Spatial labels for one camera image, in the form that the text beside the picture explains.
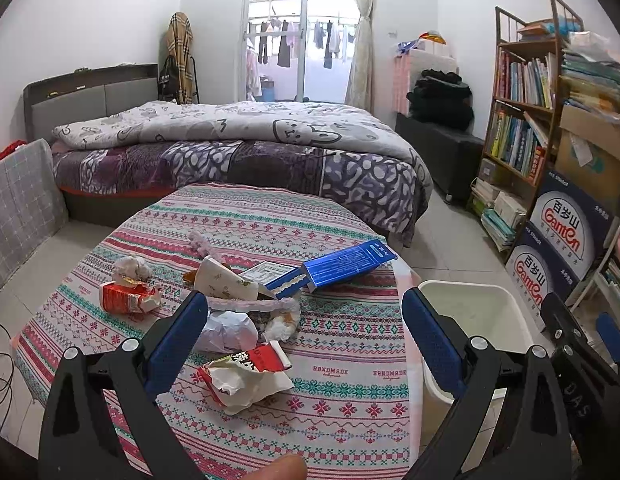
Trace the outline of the operator thumb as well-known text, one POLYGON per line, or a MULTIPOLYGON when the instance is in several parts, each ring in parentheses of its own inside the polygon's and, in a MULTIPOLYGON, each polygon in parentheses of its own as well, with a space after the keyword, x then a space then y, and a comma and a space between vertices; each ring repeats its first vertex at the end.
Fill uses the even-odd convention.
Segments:
POLYGON ((307 464, 296 454, 287 454, 258 470, 246 474, 243 480, 305 480, 307 464))

